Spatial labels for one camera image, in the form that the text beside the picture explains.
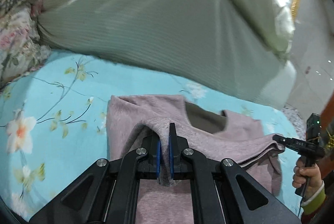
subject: human hand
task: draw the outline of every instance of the human hand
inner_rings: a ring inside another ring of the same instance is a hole
[[[322,186],[321,173],[317,164],[312,167],[305,167],[303,161],[299,158],[294,168],[295,175],[293,176],[292,186],[299,188],[306,182],[306,178],[303,176],[310,177],[309,185],[305,191],[305,199],[311,198],[318,189]]]

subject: finger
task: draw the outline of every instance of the finger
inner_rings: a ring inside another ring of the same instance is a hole
[[[294,172],[294,174],[296,174],[297,176],[300,176],[300,173],[299,173],[299,167],[295,167],[295,168],[293,169],[293,172]]]
[[[296,166],[297,167],[304,167],[305,163],[303,163],[303,161],[301,160],[301,158],[299,158],[298,161],[296,162]]]
[[[298,172],[303,176],[316,177],[319,176],[320,170],[319,167],[315,165],[314,167],[301,167]]]
[[[294,175],[293,176],[293,181],[303,185],[306,182],[306,179],[304,177]]]
[[[292,182],[292,186],[293,186],[294,188],[299,188],[299,187],[301,187],[302,185],[301,185],[301,183]]]

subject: silver screw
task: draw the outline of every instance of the silver screw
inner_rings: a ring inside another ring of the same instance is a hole
[[[99,166],[99,167],[104,167],[106,164],[107,164],[107,161],[106,159],[98,159],[96,161],[96,164]]]
[[[223,160],[223,164],[226,166],[226,167],[231,167],[233,166],[233,160],[232,159],[229,159],[229,158],[226,158]]]
[[[186,148],[186,149],[184,149],[183,152],[184,152],[185,155],[193,155],[194,154],[194,150],[191,149],[191,148]]]
[[[138,148],[136,150],[136,153],[139,154],[139,155],[143,155],[146,153],[146,148]]]

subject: blue bed sheet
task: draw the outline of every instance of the blue bed sheet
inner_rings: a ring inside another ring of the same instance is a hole
[[[0,195],[26,220],[99,158],[108,158],[106,108],[111,95],[183,94],[203,109],[260,119],[265,134],[297,134],[283,113],[171,74],[53,51],[37,72],[10,84],[0,96]],[[278,199],[298,213],[291,185],[298,159],[279,155]]]

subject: tiled floor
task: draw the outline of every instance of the tiled floor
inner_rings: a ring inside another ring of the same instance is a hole
[[[291,50],[297,71],[288,104],[303,119],[321,113],[334,90],[334,3],[301,0]]]

